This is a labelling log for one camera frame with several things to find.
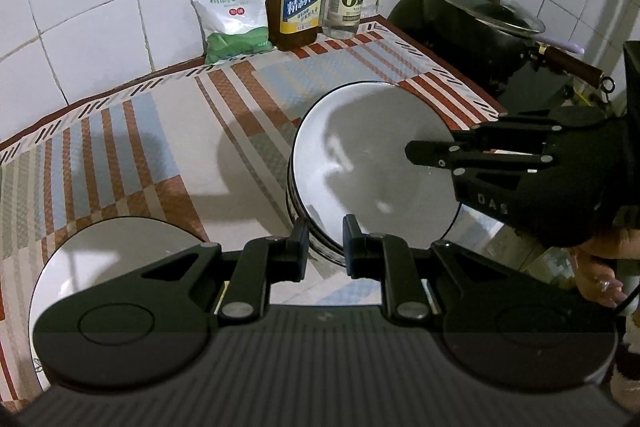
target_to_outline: ribbed black surface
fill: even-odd
[[[621,427],[596,387],[554,395],[494,389],[454,366],[424,330],[377,307],[272,307],[217,334],[196,365],[157,387],[88,396],[56,387],[26,426]]]

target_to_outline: tablecloth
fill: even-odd
[[[354,39],[320,37],[294,52],[159,76],[73,108],[0,151],[0,399],[19,409],[41,392],[28,341],[30,299],[44,264],[67,238],[102,219],[149,216],[225,250],[290,229],[286,168],[296,126],[334,87],[399,84],[451,129],[497,118],[456,74],[383,23]],[[449,237],[478,250],[495,221],[464,209]],[[311,257],[302,283],[271,302],[380,302],[380,285],[351,281]]]

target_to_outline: person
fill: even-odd
[[[614,308],[626,296],[607,260],[640,260],[640,230],[607,229],[570,249],[575,283],[581,295]],[[614,357],[609,390],[625,409],[640,413],[640,308],[623,319],[623,337]]]

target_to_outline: white plastic bag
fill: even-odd
[[[193,0],[207,39],[207,64],[272,49],[266,0]]]

